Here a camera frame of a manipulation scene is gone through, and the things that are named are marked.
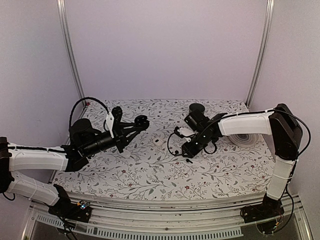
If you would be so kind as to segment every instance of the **floral pattern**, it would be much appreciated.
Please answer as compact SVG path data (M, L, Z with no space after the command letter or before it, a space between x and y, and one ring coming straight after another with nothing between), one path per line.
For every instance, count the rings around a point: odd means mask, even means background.
M146 115L150 127L126 147L130 157L114 147L97 153L78 172L57 172L55 184L66 191L107 198L137 200L195 200L241 196L265 192L271 179L274 161L266 142L260 136L254 147L239 147L222 137L213 155L201 152L187 159L172 156L167 140L176 126L187 127L184 118L191 103L205 106L209 118L217 113L247 112L245 104L236 100L111 100L111 109L120 106L123 121L132 122ZM103 131L106 112L97 103L87 106L84 118ZM155 146L154 138L164 141ZM180 151L183 139L170 139L171 151Z

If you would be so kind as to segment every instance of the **black round object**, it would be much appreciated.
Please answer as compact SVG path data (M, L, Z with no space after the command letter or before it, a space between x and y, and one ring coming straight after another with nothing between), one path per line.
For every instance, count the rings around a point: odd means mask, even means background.
M192 103L189 106L189 113L193 112L194 110L198 109L201 113L205 113L205 106L200 103Z

